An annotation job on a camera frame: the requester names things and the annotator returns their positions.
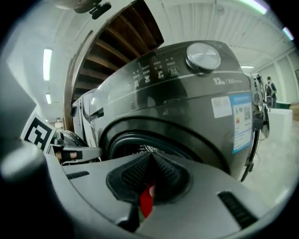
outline blue label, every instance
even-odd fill
[[[233,154],[250,146],[252,136],[251,93],[229,96],[235,126]]]

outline person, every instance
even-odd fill
[[[276,108],[276,87],[274,85],[274,83],[272,82],[271,77],[267,77],[267,84],[265,86],[265,92],[266,92],[266,96],[271,96],[272,97],[272,108]]]
[[[62,123],[61,118],[57,118],[55,122],[56,132],[62,132],[64,130],[64,125]]]

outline wooden slatted ceiling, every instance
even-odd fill
[[[119,68],[157,49],[163,42],[145,2],[135,1],[107,23],[94,41],[74,85],[72,100],[98,87]]]

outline qr code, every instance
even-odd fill
[[[250,106],[244,107],[244,116],[245,116],[245,120],[250,119]]]
[[[21,139],[34,143],[44,151],[44,153],[47,153],[54,133],[55,128],[46,123],[45,119],[34,113],[27,121],[21,134]]]

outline white display stand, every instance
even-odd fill
[[[270,123],[270,139],[286,141],[291,136],[293,122],[292,110],[268,109]]]
[[[280,103],[280,104],[290,104],[290,102],[284,102],[284,101],[276,101],[276,103]]]

